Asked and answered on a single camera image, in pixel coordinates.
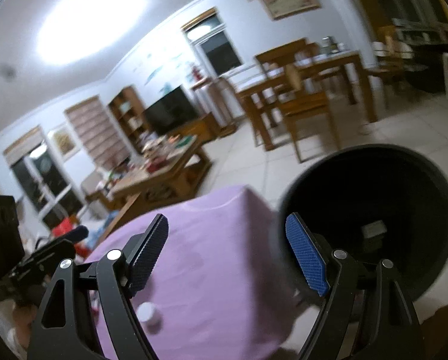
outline white wall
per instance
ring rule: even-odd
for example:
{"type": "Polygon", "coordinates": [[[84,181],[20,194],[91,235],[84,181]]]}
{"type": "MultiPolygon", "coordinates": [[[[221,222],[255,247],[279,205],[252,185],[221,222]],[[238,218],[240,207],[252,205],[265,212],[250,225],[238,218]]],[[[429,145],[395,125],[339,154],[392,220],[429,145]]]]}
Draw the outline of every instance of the white wall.
{"type": "Polygon", "coordinates": [[[332,35],[338,42],[351,44],[331,0],[319,0],[322,8],[272,21],[259,0],[195,0],[147,34],[106,80],[103,102],[109,102],[123,86],[134,84],[146,106],[162,97],[162,88],[188,85],[187,62],[194,62],[192,50],[180,27],[202,12],[216,7],[226,25],[227,35],[245,65],[254,55],[292,40],[307,37],[321,42],[332,35]],[[173,56],[182,54],[177,67],[173,56]],[[149,75],[161,67],[147,82],[149,75]]]}
{"type": "MultiPolygon", "coordinates": [[[[321,9],[272,21],[259,0],[195,0],[147,34],[104,81],[53,99],[4,129],[0,133],[2,193],[22,195],[20,185],[2,158],[2,152],[37,125],[47,133],[64,123],[66,108],[94,95],[100,95],[101,101],[107,105],[123,87],[131,84],[136,87],[145,105],[149,106],[162,97],[165,88],[173,89],[182,84],[189,86],[189,64],[197,62],[180,27],[212,7],[217,8],[225,22],[227,35],[245,65],[253,64],[254,55],[260,52],[302,37],[307,37],[311,42],[320,42],[323,37],[332,35],[338,42],[350,44],[348,32],[331,1],[319,1],[321,9]]],[[[239,111],[237,104],[231,104],[231,107],[235,112],[239,111]]],[[[65,163],[58,153],[54,154],[58,165],[77,188],[95,168],[85,150],[80,150],[65,163]]],[[[24,226],[31,234],[46,234],[46,228],[26,197],[22,205],[24,226]]]]}
{"type": "MultiPolygon", "coordinates": [[[[64,110],[66,108],[89,97],[99,95],[100,90],[101,83],[98,82],[90,84],[84,88],[78,88],[75,91],[53,99],[41,107],[36,108],[34,111],[21,117],[15,123],[12,123],[12,125],[0,132],[0,190],[3,194],[23,196],[22,209],[24,221],[21,224],[35,237],[38,235],[47,235],[48,231],[42,222],[38,220],[36,210],[30,200],[23,194],[21,186],[15,176],[13,176],[7,162],[4,160],[2,152],[16,139],[20,138],[36,126],[41,126],[43,132],[47,134],[56,126],[66,123],[64,115],[64,110]]],[[[80,183],[95,168],[91,158],[85,150],[81,149],[73,157],[66,162],[63,162],[62,157],[55,151],[54,147],[50,145],[50,148],[53,150],[53,157],[57,162],[57,165],[61,168],[69,181],[73,183],[78,191],[80,191],[80,183]]]]}

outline shelf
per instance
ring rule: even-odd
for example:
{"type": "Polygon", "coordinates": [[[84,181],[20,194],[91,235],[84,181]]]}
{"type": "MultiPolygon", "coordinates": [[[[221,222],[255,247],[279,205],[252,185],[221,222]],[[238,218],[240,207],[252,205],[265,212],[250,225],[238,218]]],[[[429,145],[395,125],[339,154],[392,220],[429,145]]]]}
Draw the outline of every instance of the shelf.
{"type": "Polygon", "coordinates": [[[124,118],[124,116],[126,116],[127,114],[129,114],[129,113],[131,113],[133,110],[132,110],[132,108],[129,108],[127,111],[125,111],[124,113],[122,113],[122,112],[120,112],[120,116],[117,118],[118,120],[121,120],[121,119],[123,119],[124,118]]]}
{"type": "Polygon", "coordinates": [[[132,132],[136,132],[136,131],[139,130],[140,128],[144,128],[144,125],[141,124],[139,127],[134,128],[134,129],[132,130],[132,132]]]}

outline wooden dining table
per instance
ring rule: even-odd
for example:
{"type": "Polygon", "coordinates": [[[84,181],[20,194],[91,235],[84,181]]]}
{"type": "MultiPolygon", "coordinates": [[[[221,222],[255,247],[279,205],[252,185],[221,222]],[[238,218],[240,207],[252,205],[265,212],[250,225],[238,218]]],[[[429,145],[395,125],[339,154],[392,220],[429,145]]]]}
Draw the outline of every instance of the wooden dining table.
{"type": "MultiPolygon", "coordinates": [[[[355,72],[357,73],[357,77],[359,80],[359,86],[361,88],[362,101],[364,102],[366,118],[369,123],[377,122],[376,110],[374,108],[374,98],[372,96],[372,90],[369,83],[369,78],[367,76],[364,67],[362,66],[361,57],[358,51],[346,51],[339,52],[335,55],[318,55],[312,58],[303,59],[301,61],[296,61],[293,69],[296,70],[299,74],[301,80],[311,79],[314,76],[317,76],[319,72],[326,71],[331,68],[339,68],[340,74],[343,78],[347,97],[349,99],[350,104],[357,103],[355,99],[355,95],[353,93],[352,83],[350,82],[347,70],[345,68],[346,65],[354,65],[355,72]]],[[[240,93],[249,92],[253,87],[262,86],[266,81],[270,81],[282,76],[286,75],[284,68],[274,69],[266,74],[262,73],[256,76],[253,76],[249,80],[240,83],[233,87],[235,91],[235,95],[239,98],[240,93]]],[[[256,118],[257,115],[259,118],[262,117],[262,114],[272,115],[272,110],[277,107],[277,102],[269,102],[265,97],[261,97],[259,99],[261,101],[261,105],[258,108],[256,104],[248,104],[248,107],[254,108],[251,109],[252,115],[248,115],[250,118],[256,118]]],[[[271,125],[273,124],[273,118],[269,120],[271,125]]],[[[258,124],[263,126],[262,120],[258,121],[258,124]]],[[[259,133],[261,134],[262,140],[264,141],[265,150],[273,150],[274,145],[272,143],[272,139],[269,135],[269,132],[266,128],[259,128],[259,133]]]]}

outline roller blind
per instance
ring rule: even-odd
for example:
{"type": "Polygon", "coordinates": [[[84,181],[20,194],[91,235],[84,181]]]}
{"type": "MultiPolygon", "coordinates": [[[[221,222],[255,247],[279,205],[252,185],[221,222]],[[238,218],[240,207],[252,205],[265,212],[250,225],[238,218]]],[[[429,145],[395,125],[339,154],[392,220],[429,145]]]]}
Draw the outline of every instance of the roller blind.
{"type": "Polygon", "coordinates": [[[12,166],[28,152],[40,145],[43,140],[44,134],[41,128],[39,126],[34,127],[4,150],[4,158],[9,166],[12,166]]]}
{"type": "Polygon", "coordinates": [[[110,170],[130,155],[97,96],[66,109],[65,113],[96,165],[110,170]]]}

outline red bag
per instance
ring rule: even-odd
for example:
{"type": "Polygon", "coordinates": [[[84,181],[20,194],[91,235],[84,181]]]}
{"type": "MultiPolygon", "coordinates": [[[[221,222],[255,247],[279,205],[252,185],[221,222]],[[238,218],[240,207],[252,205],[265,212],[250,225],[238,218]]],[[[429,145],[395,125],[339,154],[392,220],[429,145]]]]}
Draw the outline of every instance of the red bag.
{"type": "MultiPolygon", "coordinates": [[[[69,218],[66,218],[62,222],[60,222],[59,225],[54,227],[51,233],[54,237],[60,237],[63,236],[64,234],[67,234],[73,228],[74,225],[71,222],[71,220],[69,218]]],[[[81,246],[80,243],[75,244],[74,248],[76,249],[76,253],[83,258],[87,258],[87,256],[90,255],[91,251],[87,249],[87,247],[81,246]]]]}

